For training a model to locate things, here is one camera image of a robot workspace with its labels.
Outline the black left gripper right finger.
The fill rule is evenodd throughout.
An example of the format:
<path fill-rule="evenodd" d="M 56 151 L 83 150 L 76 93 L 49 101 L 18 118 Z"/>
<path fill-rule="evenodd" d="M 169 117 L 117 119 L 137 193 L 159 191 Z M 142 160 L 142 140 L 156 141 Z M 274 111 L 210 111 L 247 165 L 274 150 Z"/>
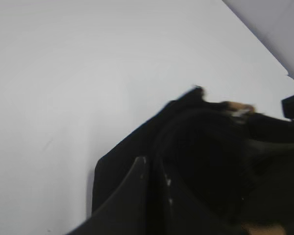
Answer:
<path fill-rule="evenodd" d="M 151 168 L 153 235 L 246 235 L 229 217 L 217 215 L 184 183 L 175 166 L 158 159 Z"/>

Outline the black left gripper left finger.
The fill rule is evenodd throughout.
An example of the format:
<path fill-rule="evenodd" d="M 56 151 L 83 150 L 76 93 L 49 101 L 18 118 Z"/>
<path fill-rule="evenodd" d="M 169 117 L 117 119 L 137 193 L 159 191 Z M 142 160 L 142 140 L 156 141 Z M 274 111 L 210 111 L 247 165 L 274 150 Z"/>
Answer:
<path fill-rule="evenodd" d="M 145 235 L 148 175 L 146 157 L 137 157 L 112 195 L 69 234 Z"/>

